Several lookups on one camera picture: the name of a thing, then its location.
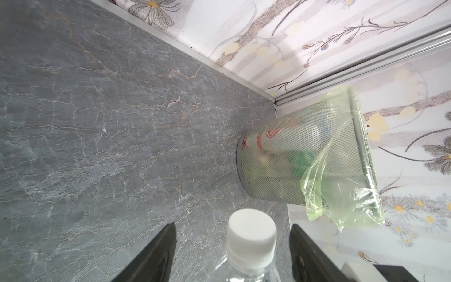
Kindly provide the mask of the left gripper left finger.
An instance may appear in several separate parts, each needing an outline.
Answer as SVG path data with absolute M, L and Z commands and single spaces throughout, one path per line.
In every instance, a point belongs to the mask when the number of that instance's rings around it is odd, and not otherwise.
M 176 251 L 176 225 L 170 223 L 125 267 L 114 282 L 168 282 Z

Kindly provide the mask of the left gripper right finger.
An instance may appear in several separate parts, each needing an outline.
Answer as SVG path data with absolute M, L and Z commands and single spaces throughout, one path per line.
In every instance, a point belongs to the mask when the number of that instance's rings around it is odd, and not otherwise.
M 297 224 L 291 227 L 289 246 L 296 282 L 351 281 Z

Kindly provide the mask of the crushed clear bottle white cap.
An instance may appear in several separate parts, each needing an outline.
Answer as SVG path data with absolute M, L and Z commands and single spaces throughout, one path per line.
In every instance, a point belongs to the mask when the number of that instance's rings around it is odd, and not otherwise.
M 277 227 L 256 209 L 235 211 L 228 220 L 225 255 L 210 282 L 279 282 L 275 264 Z

